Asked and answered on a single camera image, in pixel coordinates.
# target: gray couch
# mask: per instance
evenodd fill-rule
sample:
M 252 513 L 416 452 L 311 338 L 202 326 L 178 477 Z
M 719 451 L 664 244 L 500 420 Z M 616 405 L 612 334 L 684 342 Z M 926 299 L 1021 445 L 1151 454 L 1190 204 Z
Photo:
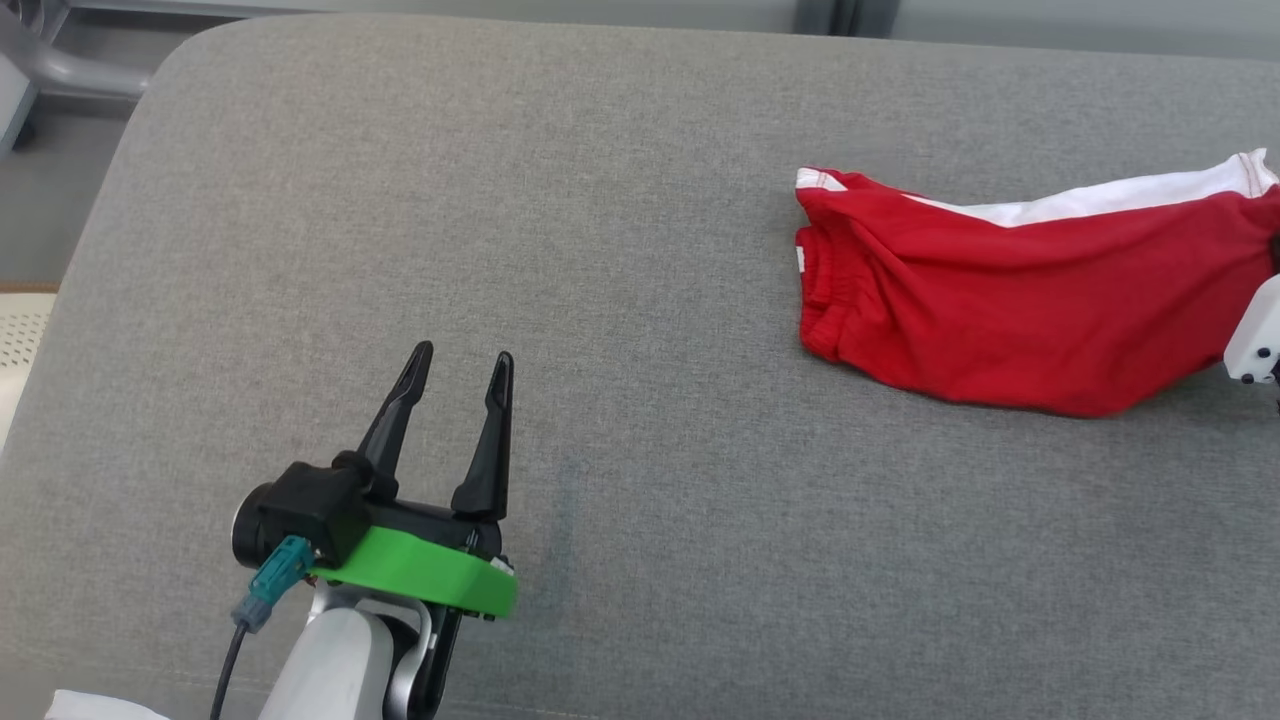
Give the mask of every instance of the gray couch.
M 353 445 L 420 338 L 404 496 L 517 363 L 515 616 L 442 717 L 1275 717 L 1272 397 L 963 407 L 796 340 L 803 164 L 956 202 L 1280 138 L 1280 67 L 300 17 L 197 36 L 120 143 L 0 460 L 0 715 L 202 717 L 232 512 Z M 252 717 L 297 637 L 244 647 Z

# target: teal connector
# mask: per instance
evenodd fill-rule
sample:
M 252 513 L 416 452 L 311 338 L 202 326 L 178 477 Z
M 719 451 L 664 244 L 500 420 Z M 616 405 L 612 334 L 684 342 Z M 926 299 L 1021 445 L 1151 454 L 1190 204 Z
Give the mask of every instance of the teal connector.
M 315 561 L 307 541 L 298 536 L 284 538 L 250 580 L 248 594 L 232 611 L 232 620 L 237 625 L 244 625 L 250 633 L 261 630 L 271 618 L 275 603 L 298 580 L 307 577 Z

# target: white robot part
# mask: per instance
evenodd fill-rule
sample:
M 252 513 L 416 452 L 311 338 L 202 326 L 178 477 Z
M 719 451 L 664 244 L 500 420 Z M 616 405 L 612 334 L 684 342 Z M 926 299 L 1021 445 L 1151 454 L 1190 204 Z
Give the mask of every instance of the white robot part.
M 390 630 L 367 612 L 325 611 L 307 624 L 259 720 L 383 720 Z
M 1233 379 L 1274 383 L 1280 360 L 1280 275 L 1258 287 L 1244 318 L 1226 343 L 1222 361 Z

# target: cable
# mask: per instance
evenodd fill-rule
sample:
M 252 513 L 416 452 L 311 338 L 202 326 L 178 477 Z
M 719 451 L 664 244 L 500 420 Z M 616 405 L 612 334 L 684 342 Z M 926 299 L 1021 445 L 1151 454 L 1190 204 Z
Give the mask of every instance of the cable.
M 223 661 L 223 674 L 218 676 L 218 688 L 214 691 L 214 706 L 209 711 L 209 720 L 218 720 L 223 715 L 227 685 L 232 682 L 232 670 L 236 667 L 236 656 L 239 655 L 239 646 L 244 642 L 244 633 L 248 633 L 248 624 L 237 623 L 236 634 L 232 635 L 232 646 L 227 648 L 227 660 Z
M 275 603 L 279 602 L 285 591 L 307 577 L 312 565 L 315 565 L 315 553 L 311 551 L 311 544 L 298 536 L 289 536 L 271 551 L 271 556 L 253 574 L 253 579 L 248 583 L 248 593 L 236 606 L 236 610 L 232 610 L 236 634 L 232 635 L 232 646 L 227 648 L 223 674 L 218 676 L 218 688 L 214 689 L 214 705 L 209 712 L 210 720 L 218 720 L 223 714 L 227 685 L 232 682 L 232 669 L 236 667 L 236 656 L 239 655 L 239 646 L 244 642 L 244 635 L 262 629 L 262 625 L 271 618 L 271 609 L 275 607 Z

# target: red shorts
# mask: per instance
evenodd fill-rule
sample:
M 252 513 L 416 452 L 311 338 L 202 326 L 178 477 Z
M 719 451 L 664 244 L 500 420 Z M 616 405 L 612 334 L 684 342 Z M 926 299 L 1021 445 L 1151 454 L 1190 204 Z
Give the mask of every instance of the red shorts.
M 800 338 L 943 400 L 1119 413 L 1220 361 L 1271 277 L 1265 156 L 964 208 L 804 168 Z

